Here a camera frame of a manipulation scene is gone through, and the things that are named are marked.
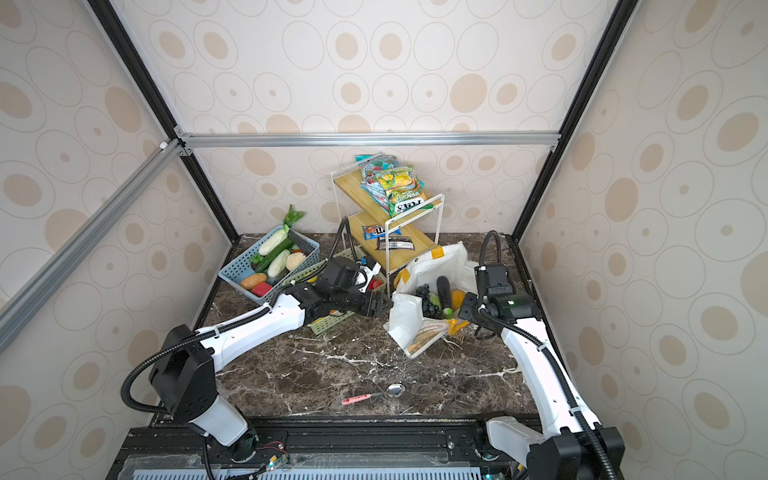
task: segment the green zucchini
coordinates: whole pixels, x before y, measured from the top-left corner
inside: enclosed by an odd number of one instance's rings
[[[256,268],[253,269],[254,273],[262,273],[267,268],[270,267],[270,263],[272,263],[272,260],[275,260],[278,255],[283,250],[286,250],[288,247],[291,246],[293,243],[293,240],[290,239],[290,237],[286,238],[280,244],[277,245],[277,247],[274,247],[267,255],[264,256],[263,259],[256,265]]]

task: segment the blue plastic basket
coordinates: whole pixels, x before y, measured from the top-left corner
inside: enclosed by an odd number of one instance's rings
[[[255,272],[250,267],[250,258],[255,255],[256,253],[259,253],[259,247],[261,247],[261,244],[266,242],[268,238],[272,236],[273,233],[277,232],[278,230],[281,230],[283,228],[282,225],[279,227],[275,227],[271,232],[269,232],[267,235],[264,235],[264,237],[259,240],[258,242],[254,243],[253,246],[251,246],[248,250],[242,252],[235,260],[232,260],[227,264],[226,267],[221,269],[219,272],[219,276],[222,280],[229,283],[235,290],[242,293],[243,295],[247,296],[254,302],[262,305],[267,302],[272,302],[272,298],[274,296],[275,288],[272,288],[265,296],[258,297],[256,295],[253,295],[248,290],[245,290],[243,287],[240,286],[240,282],[243,281],[243,279],[253,275]],[[306,259],[298,266],[294,271],[300,272],[301,270],[307,268],[308,266],[312,266],[315,263],[318,263],[320,261],[320,244],[317,243],[314,240],[311,240],[304,235],[302,235],[299,232],[296,232],[295,230],[291,229],[288,230],[288,237],[293,240],[293,242],[301,249],[301,251],[304,252],[306,255]],[[275,282],[275,285],[280,285],[280,283],[283,281],[284,278],[289,276],[290,273],[286,273],[284,276],[280,277],[279,280]]]

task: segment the wallpaper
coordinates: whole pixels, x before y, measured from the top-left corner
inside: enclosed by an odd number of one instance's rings
[[[0,2],[0,308],[164,135],[74,0]]]
[[[128,429],[128,372],[191,325],[229,249],[172,161],[0,353],[0,478],[102,480]],[[142,374],[134,397],[157,396]]]
[[[272,230],[293,204],[307,215],[297,224],[308,233],[336,232],[336,210],[330,173],[355,163],[357,154],[385,151],[400,164],[412,165],[432,195],[444,194],[441,231],[511,232],[538,172],[548,145],[482,145],[464,147],[268,147],[198,148],[206,170],[240,233]],[[342,216],[360,211],[336,189]],[[437,214],[414,223],[434,232]]]
[[[767,28],[643,2],[522,242],[630,480],[768,471]]]
[[[558,130],[615,0],[113,0],[185,131]]]

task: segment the spoon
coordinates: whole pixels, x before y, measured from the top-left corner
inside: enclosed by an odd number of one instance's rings
[[[352,405],[353,403],[362,402],[363,400],[371,399],[373,397],[382,396],[382,395],[385,395],[387,396],[387,398],[390,398],[390,399],[396,399],[397,397],[401,396],[405,392],[406,392],[406,386],[404,386],[402,383],[393,383],[392,385],[386,388],[385,392],[366,393],[365,395],[349,397],[348,399],[342,400],[341,404]]]

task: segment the marble countertop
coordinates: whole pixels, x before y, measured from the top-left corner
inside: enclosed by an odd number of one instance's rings
[[[242,236],[237,254],[261,237]],[[321,256],[333,245],[332,234],[308,237],[320,243]],[[443,233],[440,244],[462,241],[477,261],[483,237]],[[514,266],[506,243],[502,252],[505,263]],[[517,269],[510,270],[524,291]],[[205,325],[253,308],[256,304],[221,282]],[[216,374],[219,393],[248,416],[536,413],[516,361],[498,337],[478,340],[468,326],[409,360],[382,328],[384,322],[352,316],[320,336],[304,326],[270,339]],[[404,384],[405,394],[341,405],[346,397],[381,392],[392,383]]]

